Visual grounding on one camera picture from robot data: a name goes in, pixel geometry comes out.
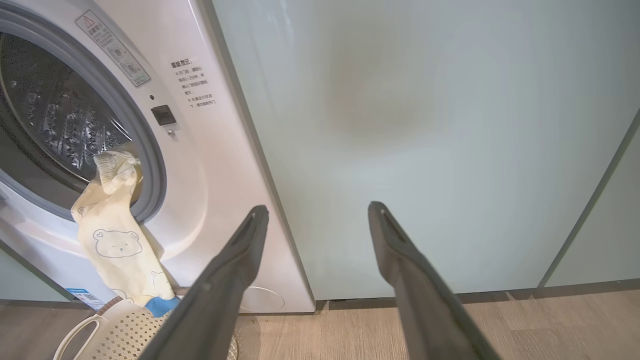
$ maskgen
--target yellow cloth bag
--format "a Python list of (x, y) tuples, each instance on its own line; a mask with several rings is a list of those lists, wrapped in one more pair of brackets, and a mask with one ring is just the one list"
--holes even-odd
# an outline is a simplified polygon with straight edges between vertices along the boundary
[(131, 199), (141, 182), (132, 143), (94, 157), (96, 178), (71, 209), (78, 240), (102, 280), (123, 299), (144, 306), (154, 298), (174, 298), (147, 238), (131, 215)]

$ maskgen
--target barcode label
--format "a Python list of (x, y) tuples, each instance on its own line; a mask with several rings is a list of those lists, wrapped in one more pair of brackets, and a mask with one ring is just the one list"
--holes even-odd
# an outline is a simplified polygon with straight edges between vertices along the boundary
[(102, 306), (104, 306), (104, 303), (100, 299), (93, 296), (89, 291), (86, 291), (85, 289), (68, 288), (67, 291), (69, 291), (71, 294), (73, 294), (75, 297), (80, 299), (85, 304), (94, 308), (96, 311), (99, 310)]

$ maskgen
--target front-loading washing machine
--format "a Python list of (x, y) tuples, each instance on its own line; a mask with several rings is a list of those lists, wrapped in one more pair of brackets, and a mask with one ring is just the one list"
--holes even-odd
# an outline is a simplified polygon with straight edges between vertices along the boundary
[(131, 212), (174, 285), (190, 286), (265, 204), (241, 309), (315, 309), (215, 22), (200, 0), (0, 2), (0, 239), (94, 307), (116, 294), (70, 208), (93, 156), (132, 142), (143, 180)]

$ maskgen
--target bear print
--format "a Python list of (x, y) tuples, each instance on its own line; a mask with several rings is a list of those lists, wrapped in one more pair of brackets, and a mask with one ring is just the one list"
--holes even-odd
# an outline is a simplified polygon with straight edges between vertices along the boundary
[(122, 231), (96, 230), (93, 238), (95, 251), (104, 258), (128, 258), (142, 252), (140, 238), (133, 231), (128, 233)]

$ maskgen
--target light green cabinet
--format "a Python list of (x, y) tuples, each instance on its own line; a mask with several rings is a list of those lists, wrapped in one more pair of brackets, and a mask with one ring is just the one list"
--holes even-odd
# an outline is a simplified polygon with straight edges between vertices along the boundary
[(546, 286), (640, 278), (640, 135), (635, 134)]
[(0, 246), (0, 300), (69, 301), (5, 249), (12, 252)]
[(640, 105), (640, 2), (213, 0), (316, 299), (392, 296), (383, 201), (453, 291), (533, 288)]

